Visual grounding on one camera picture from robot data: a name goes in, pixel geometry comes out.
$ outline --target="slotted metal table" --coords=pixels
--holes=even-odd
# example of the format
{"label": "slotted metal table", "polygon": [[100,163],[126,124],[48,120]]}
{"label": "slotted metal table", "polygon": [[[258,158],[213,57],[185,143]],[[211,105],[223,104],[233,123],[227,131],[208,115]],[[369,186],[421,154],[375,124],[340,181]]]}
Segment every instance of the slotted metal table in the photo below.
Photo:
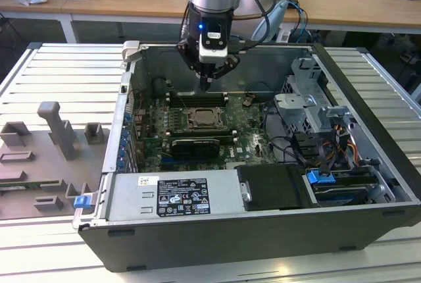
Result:
{"label": "slotted metal table", "polygon": [[[43,44],[27,50],[0,86],[0,125],[24,119],[31,130],[44,129],[46,125],[35,117],[36,109],[41,101],[57,100],[74,128],[89,121],[110,126],[124,72],[121,47]],[[421,171],[419,105],[369,54],[356,49],[327,50]],[[344,104],[335,89],[329,84],[328,88]],[[362,251],[117,274],[103,267],[71,220],[0,221],[0,281],[421,282],[421,223],[396,229]]]}

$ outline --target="floor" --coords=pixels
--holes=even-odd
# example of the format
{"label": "floor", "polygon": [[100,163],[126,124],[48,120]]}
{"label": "floor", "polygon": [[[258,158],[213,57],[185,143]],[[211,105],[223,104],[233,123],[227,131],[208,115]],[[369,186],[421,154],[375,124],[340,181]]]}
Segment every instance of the floor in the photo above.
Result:
{"label": "floor", "polygon": [[[13,27],[23,37],[22,40],[16,32],[7,24],[0,32],[0,79],[3,79],[13,67],[17,59],[24,52],[29,41],[43,41],[49,43],[65,43],[64,34],[59,22],[54,20],[12,20]],[[77,31],[82,43],[122,43],[124,40],[139,39],[141,41],[177,41],[178,25],[176,24],[137,24],[124,23],[125,38],[118,36],[117,25],[113,22],[77,22]],[[330,32],[319,34],[324,37],[320,41],[325,46],[342,46],[345,32]],[[371,36],[367,41],[367,35],[359,37],[355,34],[350,39],[345,39],[352,46],[363,46],[370,50],[371,54],[393,76],[399,77],[399,82],[409,90],[414,88],[415,73],[410,67],[405,66],[400,59],[403,51],[413,51],[414,46],[408,36],[392,36],[391,34],[379,34]]]}

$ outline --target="wooden desk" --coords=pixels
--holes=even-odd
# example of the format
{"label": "wooden desk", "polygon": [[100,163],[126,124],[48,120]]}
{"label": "wooden desk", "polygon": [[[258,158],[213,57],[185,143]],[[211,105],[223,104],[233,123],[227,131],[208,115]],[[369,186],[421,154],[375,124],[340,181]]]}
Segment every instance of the wooden desk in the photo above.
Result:
{"label": "wooden desk", "polygon": [[[309,29],[421,34],[421,0],[299,0]],[[49,0],[25,7],[0,0],[0,12],[15,18],[59,20],[68,42],[77,42],[74,20],[180,23],[187,0]],[[283,26],[298,20],[285,14]]]}
{"label": "wooden desk", "polygon": [[421,0],[299,0],[314,24],[421,29]]}

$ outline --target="silver metal panel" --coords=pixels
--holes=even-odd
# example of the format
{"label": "silver metal panel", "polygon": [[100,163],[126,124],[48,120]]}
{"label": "silver metal panel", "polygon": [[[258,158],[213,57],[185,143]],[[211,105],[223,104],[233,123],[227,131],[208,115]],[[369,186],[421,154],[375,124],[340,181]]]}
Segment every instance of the silver metal panel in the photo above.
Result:
{"label": "silver metal panel", "polygon": [[396,141],[421,140],[421,129],[419,130],[389,130],[389,134]]}
{"label": "silver metal panel", "polygon": [[421,141],[397,141],[398,146],[404,153],[421,153]]}
{"label": "silver metal panel", "polygon": [[418,117],[418,115],[411,109],[390,108],[390,109],[372,109],[373,113],[378,118],[406,118]]}
{"label": "silver metal panel", "polygon": [[330,56],[356,56],[356,57],[361,57],[361,53],[359,51],[357,51],[356,49],[353,49],[353,50],[337,49],[335,51],[330,51],[328,48],[326,48],[326,50],[328,51],[328,54]]}
{"label": "silver metal panel", "polygon": [[[60,103],[61,113],[105,113],[113,111],[115,102],[100,103]],[[0,114],[25,114],[36,111],[39,103],[9,103],[0,105]]]}
{"label": "silver metal panel", "polygon": [[79,47],[84,49],[95,49],[95,48],[104,48],[104,47],[123,47],[123,44],[65,44],[65,43],[43,43],[42,47]]}
{"label": "silver metal panel", "polygon": [[121,75],[117,76],[27,76],[16,78],[17,84],[119,84]]}
{"label": "silver metal panel", "polygon": [[371,69],[368,63],[337,63],[340,69]]}
{"label": "silver metal panel", "polygon": [[81,93],[81,92],[118,92],[120,84],[14,84],[11,93]]}
{"label": "silver metal panel", "polygon": [[119,54],[121,55],[121,46],[117,47],[74,47],[74,46],[61,46],[61,47],[46,47],[43,44],[38,53],[62,53],[62,54],[78,54],[78,53],[91,53],[91,54]]}
{"label": "silver metal panel", "polygon": [[115,102],[115,93],[10,93],[1,97],[2,103],[57,102]]}
{"label": "silver metal panel", "polygon": [[51,68],[119,68],[122,61],[32,61],[30,68],[51,67]]}
{"label": "silver metal panel", "polygon": [[342,72],[347,76],[378,76],[374,69],[343,69]]}
{"label": "silver metal panel", "polygon": [[121,76],[123,72],[120,68],[27,68],[22,72],[22,76]]}
{"label": "silver metal panel", "polygon": [[351,76],[347,75],[352,84],[385,84],[386,81],[380,76]]}
{"label": "silver metal panel", "polygon": [[95,54],[95,53],[38,53],[36,61],[122,61],[121,53],[118,54]]}
{"label": "silver metal panel", "polygon": [[361,56],[332,56],[332,59],[337,63],[366,63],[366,60]]}
{"label": "silver metal panel", "polygon": [[[332,93],[333,97],[335,99],[341,99],[340,94],[336,91],[336,89],[333,89],[333,86],[331,84],[328,84],[328,89]],[[390,91],[360,91],[359,95],[363,99],[400,99],[398,93],[396,92],[390,92]]]}
{"label": "silver metal panel", "polygon": [[[110,128],[125,71],[120,67],[121,48],[43,44],[25,53],[23,58],[28,60],[19,66],[0,97],[0,126],[23,121],[30,130],[48,130],[37,109],[42,101],[58,101],[61,118],[69,120],[73,129],[83,129],[87,122],[100,122]],[[99,56],[104,59],[92,60]]]}
{"label": "silver metal panel", "polygon": [[[207,179],[211,215],[245,211],[237,170],[118,174],[112,189],[109,221],[166,219],[157,215],[157,183],[142,186],[139,183],[140,176],[156,176],[159,180]],[[153,192],[153,197],[142,198],[144,192]],[[141,213],[142,207],[152,207],[153,210],[151,213]]]}
{"label": "silver metal panel", "polygon": [[[111,123],[114,111],[108,113],[60,113],[63,120],[72,124],[86,124],[88,122]],[[36,111],[31,114],[0,115],[0,126],[6,122],[24,122],[25,125],[46,125],[45,119],[40,118]]]}

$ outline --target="warning label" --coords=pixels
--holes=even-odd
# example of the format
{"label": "warning label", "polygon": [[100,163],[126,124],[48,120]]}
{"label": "warning label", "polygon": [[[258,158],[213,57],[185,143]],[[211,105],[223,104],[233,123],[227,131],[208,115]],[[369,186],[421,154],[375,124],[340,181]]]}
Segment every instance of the warning label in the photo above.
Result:
{"label": "warning label", "polygon": [[210,207],[206,179],[158,181],[158,216],[210,214]]}

